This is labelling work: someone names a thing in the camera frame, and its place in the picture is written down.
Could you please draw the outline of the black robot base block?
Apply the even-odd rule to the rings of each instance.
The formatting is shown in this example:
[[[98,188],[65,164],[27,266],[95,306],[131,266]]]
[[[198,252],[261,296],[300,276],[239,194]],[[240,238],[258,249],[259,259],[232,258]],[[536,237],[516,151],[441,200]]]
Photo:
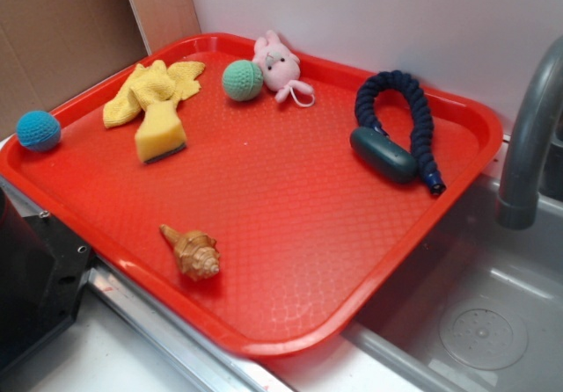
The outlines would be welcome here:
[[[1,192],[1,375],[76,321],[92,256],[57,217],[24,217]]]

